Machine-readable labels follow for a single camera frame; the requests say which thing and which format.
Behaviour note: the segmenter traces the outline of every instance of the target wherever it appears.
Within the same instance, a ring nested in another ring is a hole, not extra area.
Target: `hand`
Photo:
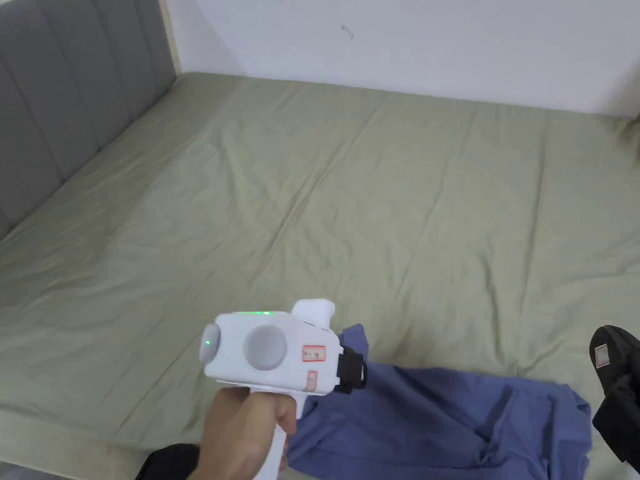
[[[205,418],[200,459],[190,480],[252,480],[267,458],[276,422],[296,432],[296,401],[248,388],[223,388]],[[280,470],[287,467],[283,451]]]

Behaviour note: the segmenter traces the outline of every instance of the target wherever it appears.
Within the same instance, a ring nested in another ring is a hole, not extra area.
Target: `white handheld device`
[[[350,393],[366,384],[366,365],[340,345],[329,329],[335,305],[330,300],[299,300],[291,313],[236,312],[222,314],[207,327],[200,343],[204,373],[219,382],[275,392],[296,400],[300,418],[309,395],[334,389]],[[286,434],[279,425],[269,454],[256,476],[278,476]]]

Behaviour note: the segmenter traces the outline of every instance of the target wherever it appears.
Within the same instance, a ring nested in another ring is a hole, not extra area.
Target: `red label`
[[[318,384],[318,372],[315,370],[309,370],[307,373],[307,386],[305,392],[315,392]]]
[[[324,362],[326,360],[326,347],[322,345],[305,345],[302,347],[303,362]]]

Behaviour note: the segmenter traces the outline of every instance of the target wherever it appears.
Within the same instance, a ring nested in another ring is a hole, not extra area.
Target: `device handle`
[[[266,460],[262,464],[260,471],[254,477],[254,480],[276,480],[280,471],[280,460],[284,453],[284,442],[287,440],[287,434],[282,427],[276,424],[271,441],[271,448]]]
[[[251,393],[254,392],[272,392],[266,388],[252,387]],[[296,401],[296,420],[302,416],[302,411],[305,407],[305,401],[307,400],[307,394],[303,392],[291,393],[291,397]],[[284,443],[287,440],[287,434],[280,425],[276,423],[276,428],[273,431],[273,439],[271,440],[271,448],[267,454],[266,460],[262,464],[262,468],[258,474],[254,477],[254,480],[276,480],[280,471],[280,460],[284,453]]]

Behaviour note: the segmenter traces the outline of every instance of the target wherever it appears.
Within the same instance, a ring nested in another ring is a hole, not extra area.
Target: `round button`
[[[207,325],[202,333],[202,340],[200,340],[200,361],[207,365],[216,358],[218,352],[218,346],[220,346],[220,327],[212,323]]]
[[[244,357],[256,370],[273,370],[287,354],[287,339],[275,325],[254,328],[244,342]]]

